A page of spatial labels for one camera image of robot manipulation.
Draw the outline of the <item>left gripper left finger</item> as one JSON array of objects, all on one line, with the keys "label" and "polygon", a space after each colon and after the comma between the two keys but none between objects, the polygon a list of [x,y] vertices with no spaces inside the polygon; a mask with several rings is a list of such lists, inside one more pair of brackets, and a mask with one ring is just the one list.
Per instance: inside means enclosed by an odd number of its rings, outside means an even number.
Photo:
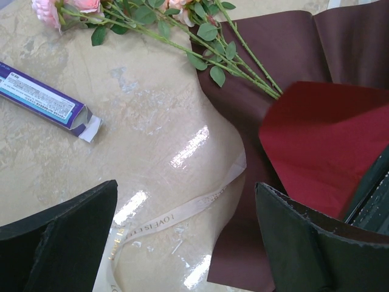
[{"label": "left gripper left finger", "polygon": [[1,291],[92,291],[117,188],[117,181],[105,181],[1,226]]}]

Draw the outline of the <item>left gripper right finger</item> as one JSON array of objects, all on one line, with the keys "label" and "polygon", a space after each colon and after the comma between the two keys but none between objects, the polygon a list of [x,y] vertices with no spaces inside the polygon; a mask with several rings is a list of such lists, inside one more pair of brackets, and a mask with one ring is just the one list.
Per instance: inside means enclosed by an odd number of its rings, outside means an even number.
[{"label": "left gripper right finger", "polygon": [[388,291],[388,236],[255,187],[256,212],[277,291]]}]

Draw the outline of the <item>beige printed ribbon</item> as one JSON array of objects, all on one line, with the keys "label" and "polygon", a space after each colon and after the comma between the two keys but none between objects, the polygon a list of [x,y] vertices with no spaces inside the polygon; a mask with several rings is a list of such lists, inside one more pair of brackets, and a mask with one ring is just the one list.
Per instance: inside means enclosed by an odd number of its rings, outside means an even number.
[{"label": "beige printed ribbon", "polygon": [[197,196],[190,201],[156,217],[138,227],[113,225],[109,231],[106,246],[98,269],[93,291],[120,291],[114,271],[125,244],[139,237],[154,234],[170,228],[206,210],[227,186],[239,177],[247,167],[246,154],[242,152],[232,163],[221,185],[213,192]]}]

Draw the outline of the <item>red wrapping paper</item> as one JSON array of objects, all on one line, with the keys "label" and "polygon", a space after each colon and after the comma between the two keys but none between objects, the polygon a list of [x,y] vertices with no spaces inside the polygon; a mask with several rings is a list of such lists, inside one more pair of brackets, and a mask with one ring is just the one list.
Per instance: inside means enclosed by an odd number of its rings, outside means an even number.
[{"label": "red wrapping paper", "polygon": [[257,183],[343,223],[357,187],[388,153],[388,2],[312,15],[296,10],[237,21],[283,90],[278,100],[228,75],[198,72],[204,94],[238,130],[246,181],[212,253],[208,281],[277,291],[256,212]]}]

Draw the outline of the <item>pink rose bouquet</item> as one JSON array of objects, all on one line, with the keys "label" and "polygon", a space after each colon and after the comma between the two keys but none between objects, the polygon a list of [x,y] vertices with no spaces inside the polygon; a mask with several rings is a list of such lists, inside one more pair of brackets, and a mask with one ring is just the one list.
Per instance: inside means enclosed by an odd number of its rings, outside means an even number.
[{"label": "pink rose bouquet", "polygon": [[220,88],[230,74],[273,99],[283,93],[229,17],[235,9],[229,2],[32,1],[31,6],[41,22],[59,32],[93,29],[93,46],[103,44],[108,30],[118,35],[137,32],[185,52],[191,65],[209,71]]}]

